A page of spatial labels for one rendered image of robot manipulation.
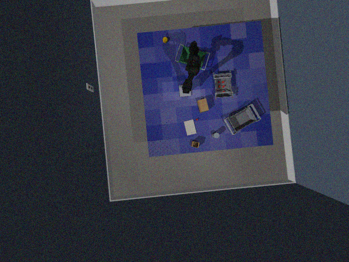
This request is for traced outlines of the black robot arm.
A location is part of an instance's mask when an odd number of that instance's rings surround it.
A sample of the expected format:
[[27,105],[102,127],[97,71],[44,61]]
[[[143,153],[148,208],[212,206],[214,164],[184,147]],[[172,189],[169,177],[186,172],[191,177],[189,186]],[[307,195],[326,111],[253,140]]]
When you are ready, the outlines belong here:
[[[200,71],[200,56],[198,56],[199,48],[196,41],[192,41],[189,47],[189,59],[191,60],[188,65],[188,79],[185,79],[182,90],[183,93],[189,94],[192,89],[192,80]],[[190,63],[194,65],[190,65]]]

